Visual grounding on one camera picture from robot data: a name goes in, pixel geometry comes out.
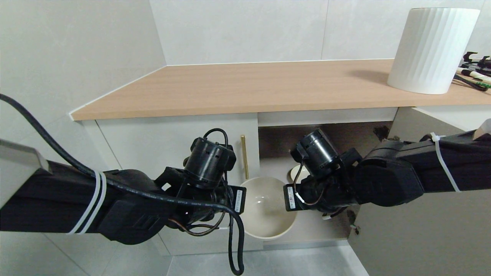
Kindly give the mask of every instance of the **white cylindrical container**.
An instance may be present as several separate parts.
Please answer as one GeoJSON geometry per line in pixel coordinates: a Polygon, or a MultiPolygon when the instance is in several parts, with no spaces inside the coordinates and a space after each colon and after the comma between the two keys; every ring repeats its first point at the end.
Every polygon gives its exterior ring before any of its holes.
{"type": "Polygon", "coordinates": [[[415,93],[446,93],[479,13],[461,8],[411,9],[387,84],[415,93]]]}

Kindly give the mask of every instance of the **barcode sticker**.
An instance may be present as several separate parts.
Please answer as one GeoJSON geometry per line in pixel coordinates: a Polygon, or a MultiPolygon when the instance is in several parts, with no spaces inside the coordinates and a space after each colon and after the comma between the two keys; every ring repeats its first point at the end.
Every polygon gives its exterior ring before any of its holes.
{"type": "Polygon", "coordinates": [[[237,195],[235,196],[235,212],[240,213],[242,203],[242,190],[237,190],[237,195]]]}
{"type": "Polygon", "coordinates": [[[290,209],[295,209],[295,199],[293,198],[293,187],[286,187],[288,190],[288,201],[290,202],[290,209]]]}

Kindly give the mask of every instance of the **wall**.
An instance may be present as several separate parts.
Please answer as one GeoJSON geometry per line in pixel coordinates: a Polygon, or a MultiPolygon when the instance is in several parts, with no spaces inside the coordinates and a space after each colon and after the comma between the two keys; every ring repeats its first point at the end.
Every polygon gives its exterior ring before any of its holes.
{"type": "MultiPolygon", "coordinates": [[[[107,170],[87,130],[67,112],[165,66],[145,1],[2,1],[1,92],[21,102],[73,156],[107,170]]],[[[63,162],[10,106],[0,137],[63,162]]],[[[170,262],[160,238],[138,246],[99,234],[0,234],[0,275],[158,275],[170,262]]]]}
{"type": "Polygon", "coordinates": [[[482,9],[468,50],[491,55],[491,0],[150,0],[169,65],[394,58],[416,7],[482,9]]]}

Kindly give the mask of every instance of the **floor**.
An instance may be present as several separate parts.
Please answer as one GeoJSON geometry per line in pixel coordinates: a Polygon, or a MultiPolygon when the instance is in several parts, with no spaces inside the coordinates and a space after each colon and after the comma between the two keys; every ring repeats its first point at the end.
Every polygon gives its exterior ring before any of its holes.
{"type": "MultiPolygon", "coordinates": [[[[368,276],[350,246],[249,251],[244,252],[244,266],[244,276],[368,276]]],[[[174,256],[167,273],[197,275],[233,275],[227,254],[174,256]]]]}

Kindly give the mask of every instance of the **white zip tie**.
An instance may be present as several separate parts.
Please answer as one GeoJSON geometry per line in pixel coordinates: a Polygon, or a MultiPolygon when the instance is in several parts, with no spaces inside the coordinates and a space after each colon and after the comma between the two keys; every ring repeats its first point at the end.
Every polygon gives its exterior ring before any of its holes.
{"type": "Polygon", "coordinates": [[[95,216],[99,212],[99,209],[101,209],[102,203],[104,202],[104,199],[106,198],[106,190],[107,190],[107,180],[106,180],[106,175],[103,172],[98,171],[98,174],[100,174],[101,179],[102,179],[102,192],[101,192],[101,197],[99,198],[99,201],[97,202],[97,205],[95,206],[94,211],[92,212],[92,215],[90,215],[89,220],[83,227],[82,231],[78,233],[79,235],[85,234],[87,229],[89,229],[90,225],[94,221],[95,216]]]}
{"type": "Polygon", "coordinates": [[[82,214],[82,216],[80,217],[80,219],[77,222],[77,224],[75,225],[75,227],[73,227],[73,229],[70,232],[68,232],[67,235],[74,234],[80,228],[80,226],[82,225],[83,221],[87,218],[87,216],[90,213],[90,210],[92,210],[92,207],[94,206],[94,204],[95,204],[95,202],[97,200],[97,196],[99,195],[99,191],[101,190],[101,178],[100,178],[100,174],[99,174],[98,171],[94,170],[94,173],[95,173],[95,190],[94,190],[94,195],[92,196],[92,199],[90,200],[90,203],[87,206],[87,209],[82,214]]]}
{"type": "Polygon", "coordinates": [[[302,202],[305,203],[305,200],[299,195],[299,193],[295,192],[295,195],[298,197],[298,199],[302,202]]]}
{"type": "Polygon", "coordinates": [[[436,156],[438,157],[438,160],[440,161],[440,164],[441,164],[441,167],[443,168],[443,170],[445,171],[445,173],[447,174],[447,177],[448,177],[448,180],[450,180],[450,183],[452,184],[452,186],[454,187],[454,190],[456,192],[460,192],[461,190],[459,190],[459,187],[457,187],[457,183],[455,183],[455,180],[452,176],[452,174],[450,173],[450,171],[448,170],[448,167],[447,165],[445,164],[445,161],[443,160],[443,157],[441,156],[441,152],[440,152],[440,138],[441,137],[445,137],[445,136],[438,136],[436,135],[434,132],[430,133],[431,134],[431,139],[433,140],[433,142],[435,142],[435,147],[436,147],[436,156]]]}

